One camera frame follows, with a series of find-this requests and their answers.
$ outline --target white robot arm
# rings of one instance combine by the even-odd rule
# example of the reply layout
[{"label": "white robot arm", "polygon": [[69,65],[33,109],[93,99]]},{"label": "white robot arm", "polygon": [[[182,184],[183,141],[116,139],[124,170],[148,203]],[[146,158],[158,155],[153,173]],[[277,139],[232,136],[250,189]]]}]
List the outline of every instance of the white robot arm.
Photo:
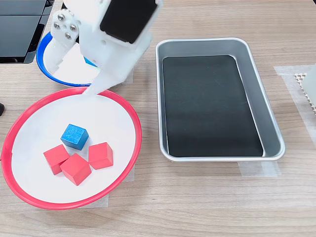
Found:
[{"label": "white robot arm", "polygon": [[76,44],[101,71],[86,94],[98,94],[125,81],[150,46],[149,27],[162,0],[64,0],[53,15],[47,69],[54,73]]}]

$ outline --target red cube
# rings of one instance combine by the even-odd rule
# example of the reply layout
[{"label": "red cube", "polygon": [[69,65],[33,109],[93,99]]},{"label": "red cube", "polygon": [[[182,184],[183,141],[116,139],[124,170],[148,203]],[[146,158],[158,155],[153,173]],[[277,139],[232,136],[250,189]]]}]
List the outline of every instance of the red cube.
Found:
[{"label": "red cube", "polygon": [[77,153],[69,157],[60,168],[64,175],[77,186],[91,174],[89,163]]},{"label": "red cube", "polygon": [[60,165],[69,158],[69,154],[63,145],[59,145],[47,152],[44,152],[44,156],[54,175],[61,172]]},{"label": "red cube", "polygon": [[113,151],[107,142],[89,147],[89,164],[94,169],[113,165]]}]

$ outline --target screw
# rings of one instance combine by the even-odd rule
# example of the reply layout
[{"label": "screw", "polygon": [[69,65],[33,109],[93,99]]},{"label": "screw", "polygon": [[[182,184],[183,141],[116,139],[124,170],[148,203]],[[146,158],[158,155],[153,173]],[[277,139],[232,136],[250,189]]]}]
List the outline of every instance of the screw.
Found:
[{"label": "screw", "polygon": [[77,27],[75,25],[70,25],[69,26],[70,30],[73,31],[73,32],[76,32],[77,31]]},{"label": "screw", "polygon": [[58,20],[60,20],[60,21],[64,21],[65,20],[65,15],[64,14],[59,14],[57,17],[58,17]]},{"label": "screw", "polygon": [[56,22],[54,23],[54,27],[55,27],[55,29],[58,29],[58,30],[60,29],[60,26]]},{"label": "screw", "polygon": [[71,40],[71,35],[69,33],[65,33],[65,37],[68,39],[68,40]]}]

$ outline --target wooden table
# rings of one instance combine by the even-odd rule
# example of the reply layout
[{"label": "wooden table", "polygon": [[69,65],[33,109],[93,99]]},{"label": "wooden table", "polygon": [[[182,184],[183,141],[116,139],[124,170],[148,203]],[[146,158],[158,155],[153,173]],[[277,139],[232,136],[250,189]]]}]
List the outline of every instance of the wooden table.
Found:
[{"label": "wooden table", "polygon": [[[316,148],[273,68],[316,62],[313,1],[166,0],[152,31],[134,83],[113,89],[132,104],[143,127],[135,182],[119,185],[108,208],[46,211],[16,197],[1,173],[0,236],[316,236]],[[159,151],[156,44],[221,37],[242,38],[252,50],[287,145],[277,178],[242,177],[237,163],[171,163]],[[0,85],[6,105],[0,147],[23,111],[65,88],[46,78],[36,62],[0,65]]]}]

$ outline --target blue bowl rim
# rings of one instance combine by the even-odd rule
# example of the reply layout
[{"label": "blue bowl rim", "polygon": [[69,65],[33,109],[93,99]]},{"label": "blue bowl rim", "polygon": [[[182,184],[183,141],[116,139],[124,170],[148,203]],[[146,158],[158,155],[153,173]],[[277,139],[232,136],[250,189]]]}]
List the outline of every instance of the blue bowl rim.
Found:
[{"label": "blue bowl rim", "polygon": [[67,86],[90,86],[91,84],[74,84],[74,83],[69,83],[69,82],[65,82],[62,80],[59,80],[57,78],[55,78],[45,67],[44,65],[44,60],[43,60],[43,56],[44,56],[44,52],[45,49],[47,47],[47,45],[49,44],[49,42],[51,42],[51,40],[53,39],[53,36],[51,35],[51,33],[49,32],[39,43],[39,47],[37,49],[36,52],[36,61],[38,63],[39,69],[51,80],[58,82],[60,84],[63,85],[67,85]]}]

